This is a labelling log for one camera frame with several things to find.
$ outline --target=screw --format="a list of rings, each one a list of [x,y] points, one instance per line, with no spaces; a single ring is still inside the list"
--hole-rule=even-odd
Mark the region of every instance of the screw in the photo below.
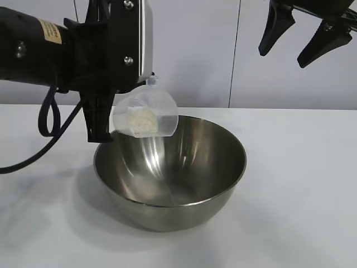
[[[333,27],[334,27],[333,25],[331,25],[331,24],[329,24],[329,23],[326,23],[324,30],[325,30],[325,31],[330,31]]]
[[[16,48],[16,58],[20,59],[26,55],[26,45],[23,41],[20,41]]]
[[[126,66],[130,66],[130,65],[132,65],[134,63],[134,60],[133,60],[133,58],[125,57],[124,58],[124,63],[125,63]]]
[[[131,0],[125,0],[124,1],[124,6],[126,9],[132,9],[134,7],[134,3]]]

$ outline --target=label sticker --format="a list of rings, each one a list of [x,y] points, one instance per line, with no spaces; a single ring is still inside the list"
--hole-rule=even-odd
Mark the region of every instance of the label sticker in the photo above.
[[[44,21],[38,18],[42,29],[44,30],[45,39],[49,42],[62,44],[62,37],[58,26],[52,22]]]

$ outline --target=clear plastic scoop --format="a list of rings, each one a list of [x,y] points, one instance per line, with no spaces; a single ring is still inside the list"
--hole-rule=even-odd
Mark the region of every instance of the clear plastic scoop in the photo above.
[[[148,83],[156,84],[155,76]],[[176,131],[179,111],[165,90],[143,85],[118,102],[113,122],[117,131],[136,138],[170,137]]]

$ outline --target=white wall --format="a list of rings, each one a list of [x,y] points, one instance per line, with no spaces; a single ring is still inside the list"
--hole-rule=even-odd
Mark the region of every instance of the white wall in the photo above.
[[[83,21],[88,0],[76,2]],[[149,2],[154,14],[154,71],[161,85],[180,106],[227,107],[239,0]],[[0,0],[0,6],[57,23],[63,17],[74,18],[73,0]],[[1,82],[0,102],[41,103],[47,89],[39,88]],[[57,100],[74,104],[78,96]]]
[[[296,24],[266,57],[258,46],[267,22],[269,1],[242,0],[231,107],[323,108],[357,107],[357,34],[353,41],[300,69],[297,57],[321,20],[299,11]]]

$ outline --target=white powder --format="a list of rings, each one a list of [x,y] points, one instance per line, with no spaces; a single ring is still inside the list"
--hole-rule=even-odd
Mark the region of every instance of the white powder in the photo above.
[[[130,130],[135,134],[157,133],[158,122],[154,112],[148,107],[135,107],[128,110]]]

